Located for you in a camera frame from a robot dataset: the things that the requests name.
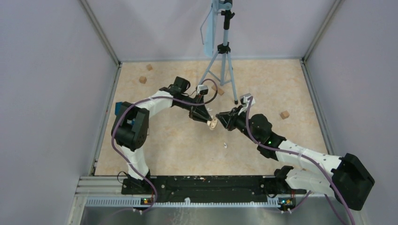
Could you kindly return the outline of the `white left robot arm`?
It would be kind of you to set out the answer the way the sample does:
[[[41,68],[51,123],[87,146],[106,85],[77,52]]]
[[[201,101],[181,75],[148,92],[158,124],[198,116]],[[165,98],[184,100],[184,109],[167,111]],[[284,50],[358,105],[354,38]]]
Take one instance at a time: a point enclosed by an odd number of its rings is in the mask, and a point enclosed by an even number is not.
[[[186,93],[191,84],[188,80],[176,77],[173,84],[160,88],[152,96],[134,104],[122,102],[116,112],[113,124],[112,146],[127,162],[127,180],[140,194],[149,191],[149,168],[146,165],[143,145],[148,136],[149,119],[164,109],[173,106],[188,111],[188,116],[194,121],[204,122],[211,129],[216,121],[209,114],[204,96],[208,94],[208,87],[199,84],[194,91],[194,97]]]

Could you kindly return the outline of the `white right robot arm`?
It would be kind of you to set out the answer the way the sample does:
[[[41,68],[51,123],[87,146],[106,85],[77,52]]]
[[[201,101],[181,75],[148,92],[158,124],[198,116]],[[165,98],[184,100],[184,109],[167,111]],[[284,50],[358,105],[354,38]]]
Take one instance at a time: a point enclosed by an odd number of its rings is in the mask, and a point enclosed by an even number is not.
[[[312,190],[345,202],[351,210],[362,210],[375,180],[356,155],[334,156],[301,147],[273,132],[265,115],[246,116],[240,107],[234,107],[215,117],[226,130],[237,129],[251,141],[258,141],[257,150],[262,156],[298,165],[288,166],[287,174],[275,180],[279,192]]]

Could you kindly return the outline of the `beige charging case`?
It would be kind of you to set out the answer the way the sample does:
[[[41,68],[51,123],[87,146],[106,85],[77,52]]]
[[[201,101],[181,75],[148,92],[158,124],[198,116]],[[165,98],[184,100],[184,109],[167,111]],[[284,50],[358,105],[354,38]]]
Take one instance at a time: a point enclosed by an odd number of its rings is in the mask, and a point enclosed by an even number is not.
[[[210,130],[214,130],[218,124],[218,119],[216,117],[212,118],[211,121],[207,121],[207,125]]]

